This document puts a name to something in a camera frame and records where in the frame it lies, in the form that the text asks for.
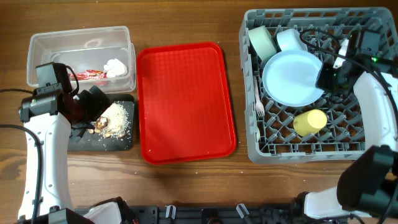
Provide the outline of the clear plastic waste bin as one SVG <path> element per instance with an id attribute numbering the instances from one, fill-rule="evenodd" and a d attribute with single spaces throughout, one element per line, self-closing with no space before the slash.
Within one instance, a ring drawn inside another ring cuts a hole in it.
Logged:
<path id="1" fill-rule="evenodd" d="M 30 38 L 26 82 L 37 88 L 36 66 L 49 62 L 70 66 L 78 75 L 90 70 L 104 71 L 109 60 L 117 59 L 126 74 L 97 80 L 80 80 L 81 90 L 93 85 L 105 93 L 123 93 L 136 89 L 136 55 L 126 26 L 97 27 L 35 34 Z"/>

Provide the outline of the black waste tray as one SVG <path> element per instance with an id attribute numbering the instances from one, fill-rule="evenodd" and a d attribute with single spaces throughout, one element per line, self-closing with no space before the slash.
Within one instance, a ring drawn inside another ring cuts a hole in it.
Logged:
<path id="1" fill-rule="evenodd" d="M 122 138 L 104 138 L 99 134 L 90 134 L 88 129 L 73 130 L 69 138 L 68 151 L 127 151 L 132 148 L 135 102 L 128 94 L 109 94 L 113 103 L 121 104 L 128 112 L 130 122 L 127 134 Z"/>

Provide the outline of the red snack wrapper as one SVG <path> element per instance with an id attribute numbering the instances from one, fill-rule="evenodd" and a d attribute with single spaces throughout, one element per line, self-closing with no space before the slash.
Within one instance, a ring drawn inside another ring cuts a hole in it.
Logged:
<path id="1" fill-rule="evenodd" d="M 83 72 L 79 72 L 75 74 L 78 82 L 81 83 L 82 81 L 91 81 L 91 85 L 97 86 L 106 86 L 107 81 L 104 79 L 106 78 L 106 73 L 101 70 L 85 70 Z"/>

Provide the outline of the small light blue bowl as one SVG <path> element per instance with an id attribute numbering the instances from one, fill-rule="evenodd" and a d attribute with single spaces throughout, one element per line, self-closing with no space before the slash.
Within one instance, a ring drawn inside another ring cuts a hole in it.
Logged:
<path id="1" fill-rule="evenodd" d="M 307 45 L 300 39 L 300 33 L 295 29 L 287 29 L 277 34 L 277 43 L 281 51 L 286 50 L 304 50 L 307 51 Z"/>

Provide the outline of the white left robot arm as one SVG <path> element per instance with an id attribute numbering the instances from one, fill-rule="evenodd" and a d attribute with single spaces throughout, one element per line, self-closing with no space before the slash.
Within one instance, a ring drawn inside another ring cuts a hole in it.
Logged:
<path id="1" fill-rule="evenodd" d="M 27 168 L 18 223 L 131 223 L 134 215 L 120 197 L 93 205 L 85 215 L 74 211 L 67 166 L 72 124 L 94 121 L 112 101 L 97 86 L 73 94 L 54 84 L 22 100 Z"/>

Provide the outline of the white plastic spoon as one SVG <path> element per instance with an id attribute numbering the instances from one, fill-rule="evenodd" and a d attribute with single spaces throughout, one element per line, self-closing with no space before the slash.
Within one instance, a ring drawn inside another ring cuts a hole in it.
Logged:
<path id="1" fill-rule="evenodd" d="M 256 127 L 256 142 L 259 142 L 261 138 L 261 133 L 258 127 Z"/>

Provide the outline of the large light blue plate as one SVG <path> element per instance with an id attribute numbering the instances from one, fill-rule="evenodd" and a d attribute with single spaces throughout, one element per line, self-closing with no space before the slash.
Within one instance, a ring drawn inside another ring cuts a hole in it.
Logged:
<path id="1" fill-rule="evenodd" d="M 307 106 L 324 91 L 316 87 L 320 59 L 304 50 L 287 50 L 275 54 L 266 63 L 262 83 L 276 102 L 291 107 Z"/>

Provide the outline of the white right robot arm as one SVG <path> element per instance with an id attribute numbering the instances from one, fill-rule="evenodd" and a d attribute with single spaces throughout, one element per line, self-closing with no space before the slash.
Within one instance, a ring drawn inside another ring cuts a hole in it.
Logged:
<path id="1" fill-rule="evenodd" d="M 365 152 L 340 176 L 336 187 L 305 194 L 302 211 L 314 220 L 397 218 L 397 64 L 391 60 L 357 58 L 353 86 L 362 114 Z"/>

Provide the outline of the white napkin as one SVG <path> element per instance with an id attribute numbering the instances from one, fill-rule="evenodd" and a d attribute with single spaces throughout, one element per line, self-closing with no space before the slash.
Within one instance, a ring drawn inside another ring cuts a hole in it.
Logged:
<path id="1" fill-rule="evenodd" d="M 127 74 L 127 66 L 118 59 L 110 59 L 104 66 L 103 72 L 108 78 L 115 78 Z"/>

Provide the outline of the mint green bowl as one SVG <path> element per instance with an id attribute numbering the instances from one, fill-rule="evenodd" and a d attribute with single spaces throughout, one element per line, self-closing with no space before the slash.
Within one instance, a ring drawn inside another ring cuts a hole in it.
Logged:
<path id="1" fill-rule="evenodd" d="M 263 62 L 267 62 L 277 53 L 272 36 L 264 26 L 249 30 L 248 36 L 253 49 Z"/>

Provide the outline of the yellow plastic cup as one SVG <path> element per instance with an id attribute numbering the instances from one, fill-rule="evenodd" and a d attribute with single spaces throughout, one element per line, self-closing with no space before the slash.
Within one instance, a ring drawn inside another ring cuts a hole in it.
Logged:
<path id="1" fill-rule="evenodd" d="M 327 115 L 323 111 L 314 109 L 296 116 L 293 121 L 293 127 L 300 136 L 306 136 L 308 134 L 316 134 L 322 130 L 327 121 Z"/>

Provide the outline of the grey dishwasher rack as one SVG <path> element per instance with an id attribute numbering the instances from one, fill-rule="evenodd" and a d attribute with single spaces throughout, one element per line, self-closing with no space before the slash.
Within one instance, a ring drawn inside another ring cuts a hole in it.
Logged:
<path id="1" fill-rule="evenodd" d="M 241 69 L 244 77 L 246 137 L 248 157 L 256 164 L 304 163 L 309 161 L 355 160 L 365 150 L 361 108 L 353 94 L 332 97 L 324 93 L 314 103 L 298 108 L 273 100 L 262 84 L 264 63 L 255 53 L 248 31 L 264 26 L 271 36 L 293 28 L 305 34 L 311 44 L 333 50 L 335 42 L 324 31 L 341 39 L 356 30 L 369 29 L 380 33 L 379 56 L 397 58 L 397 30 L 390 10 L 385 7 L 251 9 L 239 30 Z M 257 78 L 259 96 L 265 116 L 258 117 L 255 109 L 253 76 Z M 299 136 L 293 129 L 297 115 L 320 109 L 328 116 L 327 125 L 316 134 Z M 256 127 L 261 138 L 256 142 Z"/>

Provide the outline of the red serving tray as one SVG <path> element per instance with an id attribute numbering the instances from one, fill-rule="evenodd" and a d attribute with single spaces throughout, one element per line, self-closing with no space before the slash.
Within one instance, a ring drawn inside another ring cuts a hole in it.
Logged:
<path id="1" fill-rule="evenodd" d="M 237 145 L 223 51 L 214 42 L 137 57 L 140 144 L 150 164 L 226 157 Z"/>

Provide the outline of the white plastic fork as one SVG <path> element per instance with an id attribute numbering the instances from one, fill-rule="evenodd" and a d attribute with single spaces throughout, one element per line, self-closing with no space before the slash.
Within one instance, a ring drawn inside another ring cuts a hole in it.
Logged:
<path id="1" fill-rule="evenodd" d="M 265 116 L 265 109 L 264 105 L 261 102 L 260 96 L 259 96 L 259 88 L 257 85 L 257 78 L 253 76 L 253 85 L 254 85 L 254 97 L 255 97 L 255 109 L 258 117 L 264 117 Z"/>

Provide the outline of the rice and food scraps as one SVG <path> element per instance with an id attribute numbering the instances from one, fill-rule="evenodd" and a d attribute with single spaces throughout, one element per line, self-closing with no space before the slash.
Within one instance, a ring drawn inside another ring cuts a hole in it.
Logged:
<path id="1" fill-rule="evenodd" d="M 117 103 L 113 103 L 95 122 L 94 129 L 89 129 L 90 134 L 99 134 L 104 138 L 122 138 L 127 134 L 129 121 L 128 112 Z"/>

